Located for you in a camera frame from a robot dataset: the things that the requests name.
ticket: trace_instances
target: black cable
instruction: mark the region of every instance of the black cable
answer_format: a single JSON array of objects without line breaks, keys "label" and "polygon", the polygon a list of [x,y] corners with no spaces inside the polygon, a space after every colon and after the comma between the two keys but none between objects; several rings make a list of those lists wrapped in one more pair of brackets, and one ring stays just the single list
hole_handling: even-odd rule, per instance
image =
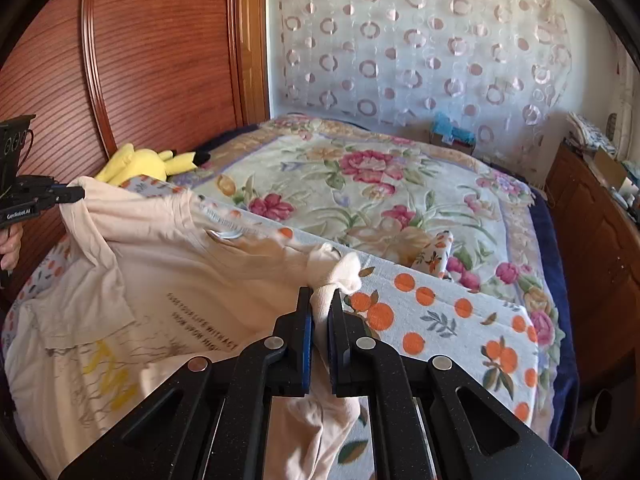
[{"label": "black cable", "polygon": [[29,152],[31,151],[31,147],[33,146],[33,130],[27,130],[27,133],[31,134],[31,142],[29,143],[29,147],[27,148],[27,153],[24,154],[24,158],[23,158],[22,162],[20,164],[18,164],[18,168],[17,168],[17,170],[15,170],[16,173],[22,167],[22,165],[24,164],[24,161],[27,160],[27,157],[29,156]]}]

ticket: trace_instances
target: black ear tip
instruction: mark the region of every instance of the black ear tip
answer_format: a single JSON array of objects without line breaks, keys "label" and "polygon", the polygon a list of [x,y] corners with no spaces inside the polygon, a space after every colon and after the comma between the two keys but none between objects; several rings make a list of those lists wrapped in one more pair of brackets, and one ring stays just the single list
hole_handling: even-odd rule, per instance
[{"label": "black ear tip", "polygon": [[193,155],[193,163],[196,166],[202,166],[205,162],[208,162],[211,158],[211,154],[209,152],[196,152]]}]

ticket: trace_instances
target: human hand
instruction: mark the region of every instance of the human hand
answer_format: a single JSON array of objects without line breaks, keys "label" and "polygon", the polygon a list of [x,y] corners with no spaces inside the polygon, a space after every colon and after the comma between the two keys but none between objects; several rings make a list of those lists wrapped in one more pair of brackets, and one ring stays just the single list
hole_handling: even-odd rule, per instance
[{"label": "human hand", "polygon": [[20,244],[22,240],[22,224],[13,224],[8,229],[0,230],[0,269],[13,270],[18,264]]}]

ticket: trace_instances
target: sheer curtain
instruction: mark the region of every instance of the sheer curtain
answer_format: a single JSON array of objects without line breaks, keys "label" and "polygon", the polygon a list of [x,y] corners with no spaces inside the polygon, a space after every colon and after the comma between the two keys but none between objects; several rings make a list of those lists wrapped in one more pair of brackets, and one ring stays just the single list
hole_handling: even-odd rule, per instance
[{"label": "sheer curtain", "polygon": [[413,137],[447,114],[535,177],[572,56],[554,0],[270,0],[273,112]]}]

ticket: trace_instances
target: stack of clothes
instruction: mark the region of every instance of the stack of clothes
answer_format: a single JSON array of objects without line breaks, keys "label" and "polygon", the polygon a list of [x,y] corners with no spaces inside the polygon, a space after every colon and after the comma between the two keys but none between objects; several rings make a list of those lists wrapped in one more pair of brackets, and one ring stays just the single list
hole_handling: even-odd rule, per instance
[{"label": "stack of clothes", "polygon": [[567,115],[569,137],[566,142],[583,153],[594,153],[602,148],[609,155],[615,155],[616,147],[591,121],[579,114],[570,112]]}]

